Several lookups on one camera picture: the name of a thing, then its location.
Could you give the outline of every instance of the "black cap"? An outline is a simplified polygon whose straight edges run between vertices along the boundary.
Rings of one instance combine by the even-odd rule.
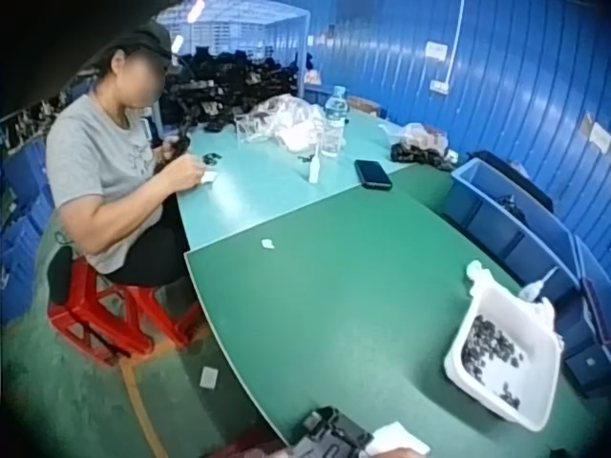
[[[121,35],[92,60],[95,64],[108,61],[116,50],[127,53],[144,52],[160,66],[166,68],[172,62],[172,39],[170,32],[161,24],[149,21],[133,31]]]

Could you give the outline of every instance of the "ear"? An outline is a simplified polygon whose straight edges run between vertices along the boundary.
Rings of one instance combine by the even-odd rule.
[[[113,54],[113,58],[111,59],[111,70],[113,73],[119,73],[121,70],[123,70],[125,59],[126,56],[124,50],[115,51],[115,54]]]

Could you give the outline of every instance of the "gray t-shirt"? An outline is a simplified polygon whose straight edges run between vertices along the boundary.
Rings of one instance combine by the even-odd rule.
[[[59,115],[47,138],[47,173],[57,208],[84,196],[102,196],[104,202],[124,198],[153,175],[155,158],[139,114],[127,117],[130,129],[121,129],[87,94]],[[87,262],[102,274],[116,271],[160,216],[161,207],[129,237],[87,256]]]

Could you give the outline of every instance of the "green table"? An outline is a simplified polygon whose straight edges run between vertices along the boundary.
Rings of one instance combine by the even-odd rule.
[[[466,265],[482,260],[516,285],[402,186],[346,191],[187,259],[225,355],[289,443],[327,405],[369,430],[398,420],[433,457],[543,457],[579,449],[593,430],[563,380],[550,424],[533,434],[445,378],[443,357],[470,303]]]

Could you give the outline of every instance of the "white plastic bin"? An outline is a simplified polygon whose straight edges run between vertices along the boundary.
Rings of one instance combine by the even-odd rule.
[[[477,283],[472,290],[471,307],[444,362],[446,374],[463,391],[500,417],[531,431],[541,431],[547,424],[556,395],[560,366],[558,338],[537,320],[529,304],[493,281],[482,283]],[[518,371],[516,373],[502,373],[505,369],[499,370],[498,364],[487,364],[485,372],[493,373],[484,374],[485,386],[467,372],[461,359],[463,346],[478,315],[494,323],[524,353],[520,369],[506,364],[506,372]],[[513,393],[521,401],[518,410],[495,394],[501,392],[499,387],[508,378]]]

